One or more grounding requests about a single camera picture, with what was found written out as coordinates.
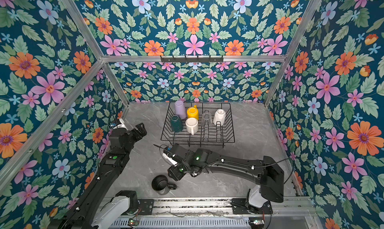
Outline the dark green mug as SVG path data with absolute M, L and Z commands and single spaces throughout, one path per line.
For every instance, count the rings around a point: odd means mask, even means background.
M 179 115 L 173 115 L 171 117 L 171 128 L 175 133 L 179 133 L 183 130 L 183 122 Z

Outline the red white mug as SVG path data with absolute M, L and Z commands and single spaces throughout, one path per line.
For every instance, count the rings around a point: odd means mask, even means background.
M 199 130 L 199 121 L 196 118 L 188 118 L 186 120 L 186 128 L 190 135 L 195 135 Z

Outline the black mug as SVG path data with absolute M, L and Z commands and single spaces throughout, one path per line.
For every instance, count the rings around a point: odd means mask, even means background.
M 170 183 L 165 175 L 158 175 L 152 180 L 152 189 L 159 195 L 166 195 L 171 190 L 176 190 L 176 184 Z

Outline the lilac plastic cup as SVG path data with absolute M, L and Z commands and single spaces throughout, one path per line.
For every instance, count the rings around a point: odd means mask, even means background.
M 178 115 L 181 120 L 185 120 L 187 116 L 187 109 L 182 100 L 178 100 L 175 102 L 175 114 Z

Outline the clear drinking glass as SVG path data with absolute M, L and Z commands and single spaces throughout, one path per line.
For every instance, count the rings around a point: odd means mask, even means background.
M 206 110 L 203 114 L 202 114 L 202 127 L 209 127 L 211 124 L 213 123 L 212 121 L 212 114 Z

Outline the yellow mug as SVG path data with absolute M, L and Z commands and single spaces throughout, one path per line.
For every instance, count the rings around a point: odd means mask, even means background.
M 194 105 L 187 109 L 187 116 L 188 118 L 195 118 L 199 120 L 199 110 L 197 108 L 197 105 Z

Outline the cream white mug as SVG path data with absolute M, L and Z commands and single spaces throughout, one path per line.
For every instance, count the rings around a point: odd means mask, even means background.
M 225 124 L 226 111 L 223 109 L 217 109 L 214 115 L 213 123 L 217 127 L 222 127 Z

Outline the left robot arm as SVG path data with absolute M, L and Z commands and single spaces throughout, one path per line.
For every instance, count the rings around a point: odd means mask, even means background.
M 143 123 L 128 130 L 124 123 L 117 125 L 110 139 L 110 150 L 103 157 L 94 179 L 85 189 L 79 200 L 69 209 L 62 219 L 54 219 L 49 229 L 107 229 L 123 213 L 135 212 L 139 202 L 136 193 L 124 191 L 108 203 L 99 213 L 97 210 L 109 188 L 121 175 L 136 142 L 147 135 Z

